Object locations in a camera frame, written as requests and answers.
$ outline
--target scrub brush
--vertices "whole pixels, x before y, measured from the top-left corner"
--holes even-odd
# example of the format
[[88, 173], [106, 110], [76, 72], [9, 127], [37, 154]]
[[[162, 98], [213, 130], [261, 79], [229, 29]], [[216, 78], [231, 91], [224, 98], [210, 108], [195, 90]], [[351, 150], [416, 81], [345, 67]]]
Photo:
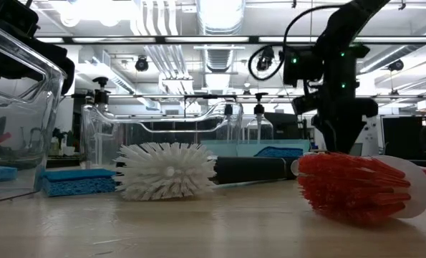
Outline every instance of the scrub brush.
[[401, 158], [315, 154], [291, 168], [313, 210], [333, 219], [373, 224], [426, 209], [426, 168]]
[[143, 143], [122, 146], [115, 161], [125, 163], [114, 179], [122, 197], [133, 201], [180, 198], [211, 191], [215, 161], [203, 145]]

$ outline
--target black cable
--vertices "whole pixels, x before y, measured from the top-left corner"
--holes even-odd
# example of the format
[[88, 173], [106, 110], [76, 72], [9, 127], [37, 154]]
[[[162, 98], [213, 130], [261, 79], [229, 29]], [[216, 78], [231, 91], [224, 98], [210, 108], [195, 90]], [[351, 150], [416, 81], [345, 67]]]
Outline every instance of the black cable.
[[340, 8], [343, 5], [341, 4], [335, 4], [335, 5], [324, 5], [324, 6], [317, 6], [317, 7], [313, 7], [310, 9], [307, 9], [306, 11], [303, 11], [301, 14], [297, 15], [292, 21], [291, 23], [286, 27], [286, 31], [284, 32], [284, 38], [283, 38], [283, 44], [269, 44], [266, 46], [261, 47], [260, 49], [258, 49], [257, 51], [255, 51], [250, 57], [249, 57], [249, 61], [248, 61], [248, 70], [249, 70], [249, 74], [256, 80], [258, 81], [264, 81], [264, 80], [268, 80], [270, 78], [272, 78], [283, 66], [284, 63], [284, 59], [281, 60], [278, 64], [278, 67], [276, 67], [276, 69], [268, 76], [265, 76], [264, 78], [260, 78], [258, 77], [252, 70], [252, 61], [253, 59], [260, 53], [262, 52], [263, 49], [265, 49], [266, 47], [283, 47], [283, 57], [286, 58], [286, 50], [287, 49], [291, 49], [292, 51], [296, 50], [293, 47], [290, 47], [287, 45], [287, 35], [289, 34], [289, 30], [292, 28], [292, 26], [298, 21], [300, 20], [300, 18], [302, 18], [303, 16], [313, 12], [313, 11], [317, 11], [317, 10], [322, 10], [322, 9], [332, 9], [332, 8]]

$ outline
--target ceiling duct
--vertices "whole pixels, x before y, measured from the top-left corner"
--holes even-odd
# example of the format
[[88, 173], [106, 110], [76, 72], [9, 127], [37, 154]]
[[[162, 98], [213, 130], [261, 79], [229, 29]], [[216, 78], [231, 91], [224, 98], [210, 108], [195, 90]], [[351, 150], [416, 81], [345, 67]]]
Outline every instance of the ceiling duct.
[[[413, 35], [426, 36], [426, 26], [416, 31]], [[405, 45], [405, 46], [390, 47], [386, 49], [385, 51], [375, 55], [373, 58], [364, 62], [363, 68], [360, 70], [360, 73], [364, 74], [366, 72], [373, 72], [375, 70], [378, 70], [412, 52], [417, 51], [423, 46], [424, 45]]]
[[[196, 0], [197, 20], [203, 35], [237, 35], [241, 32], [246, 0]], [[205, 66], [211, 72], [227, 72], [233, 50], [203, 50]]]

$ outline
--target white bristle brush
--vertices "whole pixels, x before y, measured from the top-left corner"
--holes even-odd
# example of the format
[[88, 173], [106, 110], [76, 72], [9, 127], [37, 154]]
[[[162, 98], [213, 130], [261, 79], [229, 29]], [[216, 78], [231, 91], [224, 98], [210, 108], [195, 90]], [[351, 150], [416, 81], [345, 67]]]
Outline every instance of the white bristle brush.
[[215, 161], [203, 145], [143, 143], [122, 146], [115, 161], [125, 163], [115, 176], [122, 197], [133, 201], [180, 198], [211, 191]]

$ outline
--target ceiling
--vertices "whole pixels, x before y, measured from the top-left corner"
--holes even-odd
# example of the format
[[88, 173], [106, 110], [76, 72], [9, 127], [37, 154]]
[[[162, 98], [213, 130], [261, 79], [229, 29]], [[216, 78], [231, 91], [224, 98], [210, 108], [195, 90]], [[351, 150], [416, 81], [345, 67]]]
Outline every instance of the ceiling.
[[[297, 1], [295, 9], [291, 8], [292, 1], [278, 0], [247, 0], [244, 9], [243, 24], [241, 27], [242, 35], [282, 35], [287, 24], [297, 15], [311, 6], [320, 4], [343, 4], [345, 0], [324, 0], [324, 1]], [[32, 9], [39, 15], [40, 30], [37, 37], [88, 37], [88, 36], [133, 36], [130, 29], [130, 19], [133, 16], [131, 6], [133, 1], [121, 0], [113, 1], [108, 6], [106, 14], [83, 14], [83, 19], [75, 27], [66, 27], [62, 24], [60, 12], [62, 12], [66, 1], [36, 1], [32, 5]], [[391, 1], [383, 10], [376, 14], [369, 23], [363, 28], [360, 35], [364, 36], [416, 36], [420, 35], [426, 27], [426, 1], [414, 0], [407, 1], [407, 7], [399, 10], [400, 1]], [[154, 0], [155, 10], [157, 10], [157, 2]], [[198, 35], [198, 23], [196, 6], [194, 0], [178, 0], [176, 1], [176, 26], [181, 35]], [[291, 36], [309, 36], [320, 35], [329, 16], [334, 10], [316, 11], [312, 15], [307, 15], [300, 19], [291, 31]], [[103, 26], [99, 19], [108, 17], [107, 14], [113, 14], [121, 19], [117, 25], [113, 27]], [[157, 12], [154, 13], [154, 21], [157, 24]], [[257, 82], [253, 80], [247, 70], [247, 61], [250, 55], [262, 45], [243, 45], [244, 49], [236, 50], [233, 58], [233, 65], [228, 73], [231, 74], [228, 83], [228, 89], [224, 93], [242, 94], [245, 82], [249, 83], [251, 92], [269, 92], [270, 94], [285, 94], [286, 91], [282, 84], [281, 76], [274, 76], [268, 81]], [[381, 57], [384, 52], [390, 48], [400, 46], [396, 45], [370, 45], [370, 53], [364, 58], [358, 60], [358, 70], [361, 70], [364, 63], [374, 58]], [[132, 84], [138, 93], [142, 94], [160, 94], [159, 71], [153, 65], [149, 58], [149, 69], [145, 72], [137, 72], [135, 69], [135, 60], [139, 55], [144, 55], [145, 49], [142, 45], [93, 45], [84, 46], [82, 52], [91, 52], [95, 55], [101, 55], [106, 51], [111, 56], [112, 69], [119, 72], [127, 82]], [[188, 68], [189, 75], [193, 79], [193, 89], [195, 91], [208, 90], [205, 83], [205, 68], [203, 65], [202, 51], [195, 50], [193, 45], [182, 45], [182, 52], [185, 63]], [[394, 72], [390, 77], [390, 72], [386, 70], [378, 70], [368, 75], [368, 80], [372, 78], [375, 83], [376, 93], [388, 94], [391, 88], [404, 90], [406, 87], [421, 82], [417, 86], [410, 87], [405, 91], [406, 95], [418, 95], [426, 92], [426, 46], [419, 50], [409, 53], [401, 58], [405, 64], [405, 68], [400, 72]], [[76, 89], [88, 88], [92, 89], [96, 86], [90, 80], [99, 76], [93, 71], [77, 70]], [[116, 90], [116, 86], [110, 84], [109, 89], [112, 92], [122, 94], [122, 90]], [[287, 91], [291, 94], [302, 93], [301, 89], [287, 87]], [[416, 99], [395, 102], [395, 100], [387, 100], [391, 104], [388, 106], [405, 107], [416, 103]]]

